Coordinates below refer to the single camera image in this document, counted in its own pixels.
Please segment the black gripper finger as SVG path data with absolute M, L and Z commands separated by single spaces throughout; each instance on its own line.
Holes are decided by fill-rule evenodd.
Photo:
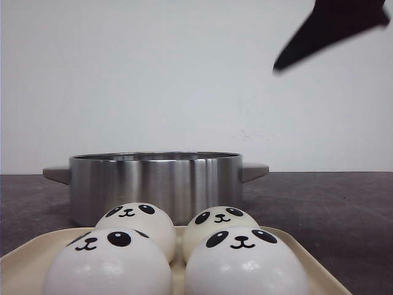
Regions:
M 282 73 L 331 45 L 375 27 L 387 27 L 391 16 L 384 5 L 384 1 L 315 1 L 274 61 L 273 71 Z

